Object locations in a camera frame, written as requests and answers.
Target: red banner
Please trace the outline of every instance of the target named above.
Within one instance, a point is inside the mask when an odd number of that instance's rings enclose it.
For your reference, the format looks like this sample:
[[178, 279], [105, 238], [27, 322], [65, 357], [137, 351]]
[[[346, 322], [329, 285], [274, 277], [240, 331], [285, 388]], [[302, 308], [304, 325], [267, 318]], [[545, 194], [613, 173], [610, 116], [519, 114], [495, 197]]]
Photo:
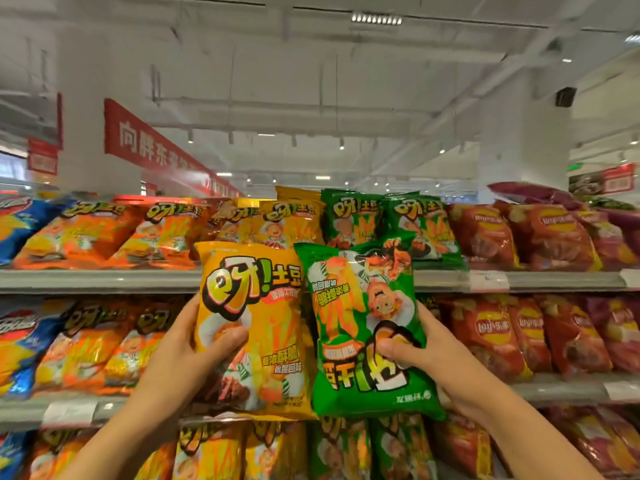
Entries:
[[38, 138], [27, 140], [27, 168], [29, 170], [58, 174], [58, 147]]
[[569, 177], [569, 192], [578, 195], [615, 194], [635, 188], [635, 163]]
[[240, 192], [113, 99], [104, 100], [104, 152], [206, 195]]

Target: price tag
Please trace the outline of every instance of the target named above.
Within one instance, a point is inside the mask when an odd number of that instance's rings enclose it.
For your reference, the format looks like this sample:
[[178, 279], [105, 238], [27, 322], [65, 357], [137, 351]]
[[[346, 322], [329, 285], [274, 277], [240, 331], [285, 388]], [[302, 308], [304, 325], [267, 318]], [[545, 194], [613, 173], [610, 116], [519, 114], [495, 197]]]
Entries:
[[640, 269], [622, 269], [620, 277], [627, 284], [628, 290], [640, 290]]
[[509, 279], [503, 271], [469, 271], [471, 293], [507, 293]]
[[610, 400], [619, 403], [640, 403], [640, 384], [629, 381], [605, 382]]
[[48, 405], [42, 416], [45, 428], [87, 428], [93, 423], [98, 398], [66, 399]]

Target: ceiling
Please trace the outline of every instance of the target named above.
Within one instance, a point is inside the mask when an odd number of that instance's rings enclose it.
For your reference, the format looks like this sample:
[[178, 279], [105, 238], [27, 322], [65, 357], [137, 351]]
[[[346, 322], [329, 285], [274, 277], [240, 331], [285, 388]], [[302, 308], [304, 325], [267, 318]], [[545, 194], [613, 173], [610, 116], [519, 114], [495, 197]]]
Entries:
[[[138, 65], [144, 120], [252, 196], [273, 180], [327, 186], [317, 175], [474, 192], [477, 102], [528, 69], [538, 98], [579, 89], [572, 159], [602, 168], [622, 149], [640, 162], [640, 55], [623, 43], [640, 0], [62, 1], [0, 0], [5, 143], [55, 135], [56, 31], [80, 27], [110, 38], [114, 64]], [[366, 27], [352, 12], [403, 21]]]

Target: white pillar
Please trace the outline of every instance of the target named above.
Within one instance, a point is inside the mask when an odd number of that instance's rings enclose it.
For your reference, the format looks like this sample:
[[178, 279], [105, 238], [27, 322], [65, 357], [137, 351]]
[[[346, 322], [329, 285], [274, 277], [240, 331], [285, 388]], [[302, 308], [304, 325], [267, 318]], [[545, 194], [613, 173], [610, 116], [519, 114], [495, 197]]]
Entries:
[[[106, 0], [95, 1], [96, 15], [103, 16]], [[84, 16], [88, 2], [83, 0]], [[58, 0], [58, 8], [73, 12], [76, 0]], [[143, 104], [140, 68], [118, 51], [114, 36], [80, 28], [56, 33], [64, 142], [56, 183], [62, 190], [140, 193], [141, 168], [104, 152], [104, 99], [115, 99], [139, 116]]]
[[493, 202], [488, 184], [526, 181], [567, 190], [572, 146], [571, 109], [533, 100], [531, 72], [523, 71], [481, 103], [478, 201]]

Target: blue snack bag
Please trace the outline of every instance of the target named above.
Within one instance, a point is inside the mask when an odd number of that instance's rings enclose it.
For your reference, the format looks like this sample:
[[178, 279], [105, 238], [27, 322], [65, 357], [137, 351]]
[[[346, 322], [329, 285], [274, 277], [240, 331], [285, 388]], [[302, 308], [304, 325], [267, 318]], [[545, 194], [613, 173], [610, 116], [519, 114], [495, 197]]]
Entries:
[[0, 480], [17, 480], [32, 434], [27, 431], [0, 435]]
[[69, 199], [53, 193], [0, 198], [0, 266], [5, 266], [37, 231], [59, 215]]
[[64, 327], [73, 304], [44, 298], [0, 301], [0, 395], [30, 395], [37, 362]]

